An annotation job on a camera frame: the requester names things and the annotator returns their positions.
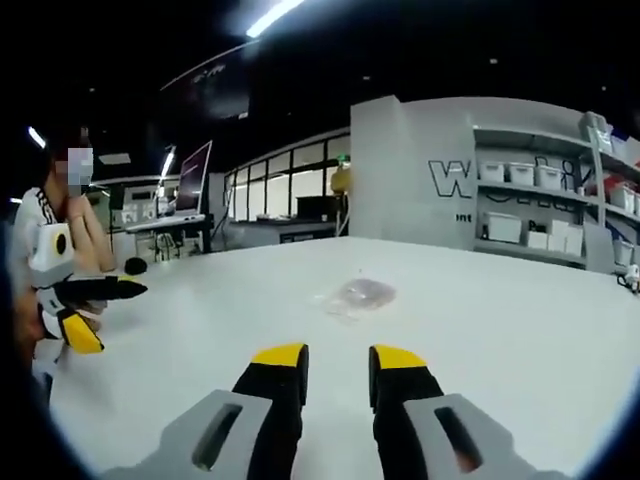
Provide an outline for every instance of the dark hair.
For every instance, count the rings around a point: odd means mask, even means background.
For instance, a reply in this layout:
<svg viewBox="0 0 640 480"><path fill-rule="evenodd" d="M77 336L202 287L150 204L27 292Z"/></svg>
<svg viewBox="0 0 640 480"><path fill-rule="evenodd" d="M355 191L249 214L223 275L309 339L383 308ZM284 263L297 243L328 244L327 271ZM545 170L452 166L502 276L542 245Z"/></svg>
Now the dark hair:
<svg viewBox="0 0 640 480"><path fill-rule="evenodd" d="M49 156L58 161L66 161L69 148L91 146L89 137L83 135L83 128L78 125L58 126L47 138Z"/></svg>

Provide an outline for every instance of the box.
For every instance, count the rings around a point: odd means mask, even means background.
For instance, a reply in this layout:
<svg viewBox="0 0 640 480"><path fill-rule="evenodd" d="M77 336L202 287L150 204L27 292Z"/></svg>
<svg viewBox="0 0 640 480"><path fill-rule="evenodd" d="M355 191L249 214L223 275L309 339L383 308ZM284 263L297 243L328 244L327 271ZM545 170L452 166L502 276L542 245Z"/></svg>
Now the box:
<svg viewBox="0 0 640 480"><path fill-rule="evenodd" d="M485 213L485 223L489 231L489 240L499 242L520 243L522 219L504 213Z"/></svg>
<svg viewBox="0 0 640 480"><path fill-rule="evenodd" d="M567 236L568 229L568 222L564 222L562 220L551 220L547 233L549 235L555 235L557 237L565 238Z"/></svg>
<svg viewBox="0 0 640 480"><path fill-rule="evenodd" d="M613 257L618 265L628 267L631 264L634 246L624 240L613 241Z"/></svg>
<svg viewBox="0 0 640 480"><path fill-rule="evenodd" d="M511 180L511 183L515 183L517 185L533 187L534 170L535 165L530 165L528 163L509 163L507 165L508 177Z"/></svg>
<svg viewBox="0 0 640 480"><path fill-rule="evenodd" d="M502 162L481 162L480 180L487 182L504 182L504 163Z"/></svg>
<svg viewBox="0 0 640 480"><path fill-rule="evenodd" d="M536 185L546 190L562 190L562 170L546 165L536 167Z"/></svg>
<svg viewBox="0 0 640 480"><path fill-rule="evenodd" d="M546 250L549 243L549 235L542 232L527 231L527 247Z"/></svg>
<svg viewBox="0 0 640 480"><path fill-rule="evenodd" d="M611 147L613 150L613 154L618 157L620 160L627 159L627 142L618 138L614 135L611 135Z"/></svg>
<svg viewBox="0 0 640 480"><path fill-rule="evenodd" d="M549 243L547 247L551 252L564 253L566 241L567 241L566 235L551 234L549 235Z"/></svg>
<svg viewBox="0 0 640 480"><path fill-rule="evenodd" d="M636 194L626 185L618 185L611 190L611 205L622 208L629 213L636 211Z"/></svg>
<svg viewBox="0 0 640 480"><path fill-rule="evenodd" d="M582 256L582 244L584 241L584 229L577 225L569 225L565 237L565 253Z"/></svg>
<svg viewBox="0 0 640 480"><path fill-rule="evenodd" d="M595 142L598 150L608 154L613 154L613 145L611 144L611 132L607 119L597 113L587 112L582 115L578 128L582 135L582 139L587 142Z"/></svg>

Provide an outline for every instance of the gray gripper housing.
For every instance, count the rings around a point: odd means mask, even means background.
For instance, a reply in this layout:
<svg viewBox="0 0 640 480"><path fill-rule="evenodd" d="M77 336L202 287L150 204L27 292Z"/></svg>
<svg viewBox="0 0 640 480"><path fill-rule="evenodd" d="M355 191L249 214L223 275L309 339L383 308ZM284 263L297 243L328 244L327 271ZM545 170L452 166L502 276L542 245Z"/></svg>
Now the gray gripper housing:
<svg viewBox="0 0 640 480"><path fill-rule="evenodd" d="M513 448L513 436L498 422L459 394L408 400L404 408L422 449L429 480L568 480L559 472L538 472ZM443 427L457 430L459 442L473 450L479 466L464 473Z"/></svg>
<svg viewBox="0 0 640 480"><path fill-rule="evenodd" d="M256 440L272 401L215 390L162 432L160 446L104 480L246 480Z"/></svg>

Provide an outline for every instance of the ceiling light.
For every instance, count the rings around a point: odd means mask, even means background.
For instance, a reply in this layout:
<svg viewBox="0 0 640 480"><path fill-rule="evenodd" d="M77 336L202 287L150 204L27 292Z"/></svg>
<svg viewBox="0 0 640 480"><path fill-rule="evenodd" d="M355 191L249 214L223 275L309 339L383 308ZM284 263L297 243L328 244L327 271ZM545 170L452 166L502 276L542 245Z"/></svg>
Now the ceiling light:
<svg viewBox="0 0 640 480"><path fill-rule="evenodd" d="M296 8L303 1L304 0L281 0L280 3L274 5L271 10L254 23L249 30L247 30L247 36L251 38L258 38L262 32L271 26L271 24Z"/></svg>
<svg viewBox="0 0 640 480"><path fill-rule="evenodd" d="M175 157L175 150L176 147L171 147L171 151L169 153L167 153L167 158L164 161L164 165L162 166L162 173L160 174L160 181L162 182L164 180L164 177L167 176L167 173L169 173L169 168L171 167L171 164L173 163L173 157Z"/></svg>
<svg viewBox="0 0 640 480"><path fill-rule="evenodd" d="M29 136L33 139L34 142L36 142L40 148L44 148L47 146L47 142L44 141L44 138L42 138L40 136L40 134L38 132L36 132L36 129L33 127L29 127Z"/></svg>
<svg viewBox="0 0 640 480"><path fill-rule="evenodd" d="M126 163L131 163L131 158L128 153L100 155L98 160L100 160L104 165L124 165Z"/></svg>

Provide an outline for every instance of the table surface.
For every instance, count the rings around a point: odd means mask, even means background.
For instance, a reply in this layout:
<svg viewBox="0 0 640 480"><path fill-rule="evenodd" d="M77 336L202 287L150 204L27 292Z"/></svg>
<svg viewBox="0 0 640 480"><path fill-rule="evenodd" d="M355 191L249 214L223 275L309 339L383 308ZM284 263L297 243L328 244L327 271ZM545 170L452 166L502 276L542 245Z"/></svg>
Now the table surface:
<svg viewBox="0 0 640 480"><path fill-rule="evenodd" d="M326 311L355 278L396 290L356 318ZM526 260L341 238L157 264L144 295L112 302L100 355L61 359L51 406L96 472L132 466L165 426L251 357L310 345L294 477L381 479L368 407L368 347L421 355L514 434L540 469L577 475L628 410L640 372L640 301L615 277Z"/></svg>

